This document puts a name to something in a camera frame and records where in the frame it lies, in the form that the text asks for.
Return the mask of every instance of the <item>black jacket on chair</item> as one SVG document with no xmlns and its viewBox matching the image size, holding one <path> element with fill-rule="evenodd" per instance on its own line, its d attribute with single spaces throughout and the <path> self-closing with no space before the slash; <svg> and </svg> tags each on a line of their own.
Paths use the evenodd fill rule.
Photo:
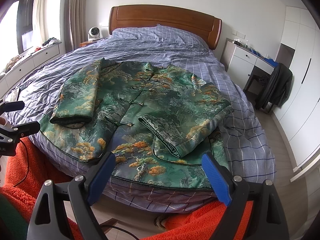
<svg viewBox="0 0 320 240">
<path fill-rule="evenodd" d="M 268 83 L 258 95 L 255 108 L 265 108 L 268 102 L 282 106 L 289 97 L 292 72 L 282 63 L 274 69 Z"/>
</svg>

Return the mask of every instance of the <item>plaid bedsheet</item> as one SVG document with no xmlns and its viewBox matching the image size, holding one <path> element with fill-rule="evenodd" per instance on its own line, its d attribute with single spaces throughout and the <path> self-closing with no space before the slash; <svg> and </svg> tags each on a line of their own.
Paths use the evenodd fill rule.
<svg viewBox="0 0 320 240">
<path fill-rule="evenodd" d="M 175 28 L 158 25 L 150 28 L 116 29 L 109 39 L 100 40 L 47 63 L 17 85 L 26 87 L 19 96 L 19 100 L 23 100 L 26 106 L 21 111 L 8 113 L 6 117 L 13 125 L 39 121 L 54 107 L 59 88 L 65 80 L 89 62 L 102 57 L 118 62 L 150 62 L 154 66 L 173 64 L 213 82 L 234 108 L 234 112 L 219 125 L 230 170 L 234 175 L 252 182 L 275 178 L 274 156 L 268 147 L 264 130 L 254 115 L 252 104 L 243 91 L 233 84 L 224 66 L 201 38 Z M 83 174 L 89 167 L 63 154 L 41 133 L 32 135 L 30 139 L 66 174 Z M 121 192 L 119 187 L 113 187 L 113 183 L 121 185 L 122 182 L 113 177 L 106 187 L 106 195 L 155 212 L 190 212 L 214 197 L 214 194 L 207 192 L 181 192 L 184 197 L 174 198 L 173 201 L 168 196 L 172 194 L 170 190 L 164 193 L 158 187 L 146 188 L 134 183 L 134 188 L 124 190 L 123 187 Z M 139 191 L 147 192 L 141 196 Z M 164 195 L 159 195 L 157 204 L 151 194 Z"/>
</svg>

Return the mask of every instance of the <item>headboard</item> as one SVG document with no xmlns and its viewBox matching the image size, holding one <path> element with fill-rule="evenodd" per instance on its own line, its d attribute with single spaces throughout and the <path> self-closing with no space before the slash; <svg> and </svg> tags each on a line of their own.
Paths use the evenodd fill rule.
<svg viewBox="0 0 320 240">
<path fill-rule="evenodd" d="M 121 5 L 111 9 L 109 33 L 116 28 L 154 27 L 157 24 L 194 33 L 205 40 L 210 49 L 217 47 L 222 20 L 209 14 L 166 5 Z"/>
</svg>

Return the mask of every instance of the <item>white wardrobe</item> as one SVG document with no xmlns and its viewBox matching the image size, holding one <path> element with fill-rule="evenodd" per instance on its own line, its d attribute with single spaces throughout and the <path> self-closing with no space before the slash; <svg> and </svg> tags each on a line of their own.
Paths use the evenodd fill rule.
<svg viewBox="0 0 320 240">
<path fill-rule="evenodd" d="M 273 111 L 300 167 L 320 148 L 320 31 L 308 10 L 286 8 L 281 43 L 295 49 L 293 79 L 288 100 Z"/>
</svg>

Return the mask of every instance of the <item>silver bolt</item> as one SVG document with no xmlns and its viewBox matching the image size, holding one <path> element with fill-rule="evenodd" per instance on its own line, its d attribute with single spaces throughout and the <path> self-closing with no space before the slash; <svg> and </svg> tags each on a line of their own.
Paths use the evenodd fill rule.
<svg viewBox="0 0 320 240">
<path fill-rule="evenodd" d="M 83 176 L 82 175 L 78 175 L 75 177 L 75 181 L 82 181 L 83 180 Z"/>
<path fill-rule="evenodd" d="M 239 175 L 236 175 L 233 177 L 233 180 L 236 181 L 236 182 L 240 182 L 242 180 L 242 177 L 239 176 Z"/>
<path fill-rule="evenodd" d="M 268 186 L 272 186 L 273 182 L 270 179 L 266 179 L 266 184 Z"/>
<path fill-rule="evenodd" d="M 45 182 L 44 182 L 44 185 L 45 186 L 50 186 L 52 184 L 52 180 L 51 179 L 47 179 Z"/>
</svg>

